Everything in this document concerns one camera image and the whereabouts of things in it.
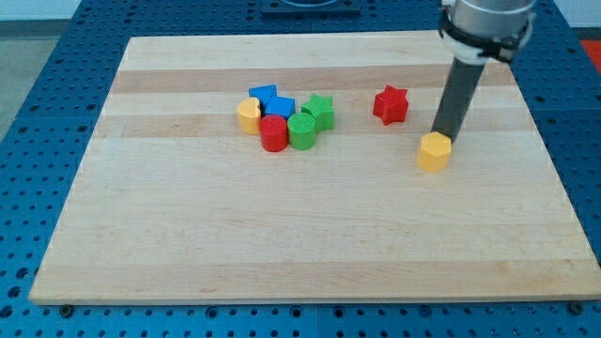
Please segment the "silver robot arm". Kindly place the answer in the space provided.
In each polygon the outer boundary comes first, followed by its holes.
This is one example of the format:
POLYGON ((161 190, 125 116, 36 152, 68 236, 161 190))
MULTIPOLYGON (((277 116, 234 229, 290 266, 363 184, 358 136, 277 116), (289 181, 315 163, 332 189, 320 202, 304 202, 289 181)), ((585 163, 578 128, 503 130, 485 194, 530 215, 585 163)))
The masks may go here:
POLYGON ((464 64, 510 63, 532 37, 535 0, 446 0, 439 36, 464 64))

